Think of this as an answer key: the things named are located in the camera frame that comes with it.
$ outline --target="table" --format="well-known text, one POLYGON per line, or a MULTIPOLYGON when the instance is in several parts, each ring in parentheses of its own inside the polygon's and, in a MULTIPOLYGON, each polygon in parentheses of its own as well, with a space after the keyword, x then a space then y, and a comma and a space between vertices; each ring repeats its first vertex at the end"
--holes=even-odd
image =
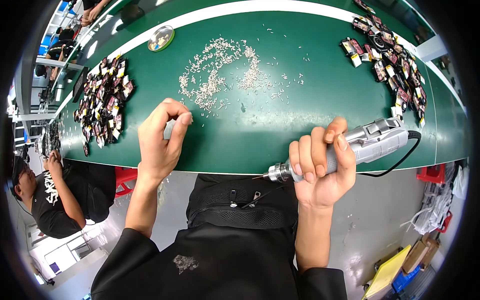
MULTIPOLYGON (((112 25, 119 23, 119 10, 99 29, 96 39, 85 45, 78 63, 94 67, 126 41, 165 20, 226 1, 172 1, 159 7, 147 5, 155 1, 144 2, 145 15, 111 36, 110 32, 115 28, 112 25), (109 40, 102 34, 110 35, 109 40), (95 51, 89 53, 95 41, 95 51)), ((360 9, 351 5, 348 9, 362 14, 360 9)), ((395 28, 391 24, 393 21, 387 17, 381 16, 395 32, 408 30, 400 28, 398 21, 396 26, 400 30, 395 28)), ((285 86, 286 81, 281 75, 286 74, 287 82, 291 84, 290 88, 283 89, 284 96, 289 96, 289 104, 286 98, 283 101, 278 98, 272 100, 270 94, 260 92, 254 95, 251 91, 247 94, 247 91, 236 88, 235 77, 246 71, 246 59, 225 65, 219 75, 226 77, 228 84, 234 83, 235 87, 227 92, 219 92, 215 97, 228 98, 231 105, 228 105, 228 109, 219 110, 218 117, 206 118, 201 116, 205 113, 202 109, 185 99, 194 123, 188 129, 176 170, 263 173, 270 165, 286 160, 291 141, 309 134, 315 126, 328 125, 336 115, 345 117, 350 129, 390 116, 394 97, 386 84, 374 81, 372 64, 364 63, 354 68, 338 46, 340 40, 347 36, 366 42, 365 37, 355 32, 348 22, 300 12, 245 12, 202 20, 175 31, 173 42, 161 52, 149 51, 145 42, 124 54, 129 61, 127 73, 135 80, 137 89, 126 105, 125 130, 118 143, 100 149, 95 142, 91 142, 90 156, 85 157, 80 125, 72 119, 72 112, 78 108, 78 103, 67 104, 60 114, 66 131, 71 129, 69 135, 62 139, 61 152, 64 157, 136 167, 140 161, 138 126, 164 98, 181 100, 184 97, 178 94, 179 76, 185 71, 184 67, 189 60, 193 61, 195 54, 202 53, 206 43, 220 35, 228 40, 247 40, 247 44, 255 48, 260 56, 262 62, 259 68, 271 75, 272 83, 282 81, 285 86), (303 59, 306 53, 310 59, 307 62, 303 59), (304 85, 293 81, 299 78, 300 73, 304 85)), ((413 39, 413 34, 404 38, 413 39)), ((398 168, 429 166, 468 156, 467 121, 461 106, 435 73, 419 60, 417 65, 426 80, 423 86, 429 101, 425 112, 426 125, 419 128, 413 111, 405 113, 406 126, 409 130, 420 131, 422 140, 417 150, 398 168)), ((73 83, 67 84, 66 91, 71 90, 73 83)), ((414 143, 409 141, 407 146, 387 157, 360 164, 357 171, 386 170, 403 157, 414 143)))

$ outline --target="worker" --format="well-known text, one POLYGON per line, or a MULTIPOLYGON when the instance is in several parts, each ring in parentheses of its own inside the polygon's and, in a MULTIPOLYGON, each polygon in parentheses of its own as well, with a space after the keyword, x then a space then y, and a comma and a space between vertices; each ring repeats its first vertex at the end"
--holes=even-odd
MULTIPOLYGON (((45 55, 45 58, 47 60, 58 60, 58 61, 64 61, 66 59, 65 54, 67 56, 72 52, 74 48, 74 42, 71 39, 64 39, 60 40, 56 43, 54 43, 52 46, 47 51, 47 54, 45 55)), ((77 63, 77 53, 76 51, 72 54, 72 59, 70 59, 70 63, 77 63)), ((35 76, 47 76, 47 66, 44 65, 37 65, 35 67, 35 76)), ((52 68, 52 73, 50 75, 50 80, 55 80, 58 75, 58 67, 51 67, 52 68)))
POLYGON ((110 1, 111 0, 84 0, 84 15, 81 25, 85 27, 93 23, 110 1))
POLYGON ((327 268, 333 207, 355 183, 345 119, 290 144, 290 163, 306 179, 295 183, 296 197, 281 183, 199 174, 188 228, 159 252, 149 239, 157 187, 175 168, 192 122, 186 106, 167 98, 138 128, 141 162, 125 229, 93 281, 92 299, 346 300, 343 272, 327 268), (176 122, 165 140, 170 119, 176 122), (327 144, 338 168, 325 175, 327 144))
POLYGON ((72 160, 61 164, 58 151, 44 159, 45 171, 35 177, 29 165, 14 157, 12 194, 31 212, 40 231, 62 239, 86 225, 105 220, 115 191, 115 168, 72 160))

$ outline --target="blue plastic crate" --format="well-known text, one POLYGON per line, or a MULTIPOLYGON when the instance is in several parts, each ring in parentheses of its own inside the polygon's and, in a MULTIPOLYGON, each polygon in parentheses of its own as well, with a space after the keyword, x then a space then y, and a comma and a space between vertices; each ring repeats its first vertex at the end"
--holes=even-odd
POLYGON ((392 282, 392 287, 395 292, 403 290, 420 272, 420 266, 418 265, 415 270, 408 273, 406 276, 403 276, 403 272, 400 272, 395 280, 392 282))

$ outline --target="red plastic stool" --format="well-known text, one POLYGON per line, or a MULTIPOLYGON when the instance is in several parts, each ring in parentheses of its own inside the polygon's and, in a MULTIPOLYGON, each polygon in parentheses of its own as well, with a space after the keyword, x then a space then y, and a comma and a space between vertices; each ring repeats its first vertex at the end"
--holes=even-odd
POLYGON ((117 188, 119 186, 123 187, 123 191, 116 192, 115 198, 125 196, 126 194, 133 191, 133 189, 129 189, 125 182, 137 179, 138 170, 137 169, 123 169, 122 167, 115 167, 115 177, 117 180, 117 188))
POLYGON ((445 183, 445 164, 421 168, 421 173, 417 174, 417 179, 433 183, 445 183))

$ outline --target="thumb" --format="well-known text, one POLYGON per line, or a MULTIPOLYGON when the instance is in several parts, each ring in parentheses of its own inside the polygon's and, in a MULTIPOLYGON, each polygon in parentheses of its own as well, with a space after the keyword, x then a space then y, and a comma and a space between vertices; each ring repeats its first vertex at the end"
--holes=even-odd
POLYGON ((335 137, 333 145, 338 162, 336 170, 337 182, 349 189, 355 183, 355 172, 357 170, 355 153, 353 153, 343 134, 335 137))
POLYGON ((168 141, 168 151, 170 153, 181 150, 183 138, 187 133, 188 125, 193 122, 192 113, 184 112, 178 116, 175 124, 173 125, 172 134, 168 141))

